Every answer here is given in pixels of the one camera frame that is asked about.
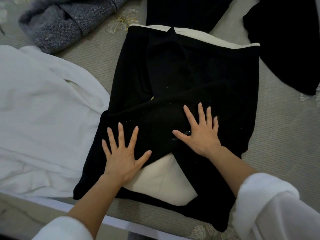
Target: sweater sleeve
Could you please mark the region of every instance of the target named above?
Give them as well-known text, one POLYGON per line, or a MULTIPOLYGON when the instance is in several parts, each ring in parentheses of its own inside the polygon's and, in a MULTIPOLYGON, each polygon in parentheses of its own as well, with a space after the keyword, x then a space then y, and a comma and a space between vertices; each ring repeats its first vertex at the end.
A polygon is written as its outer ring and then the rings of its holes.
POLYGON ((44 226, 33 240, 93 240, 88 229, 78 220, 61 216, 44 226))
POLYGON ((243 182, 232 223, 243 240, 320 239, 320 214, 294 186, 265 173, 243 182))

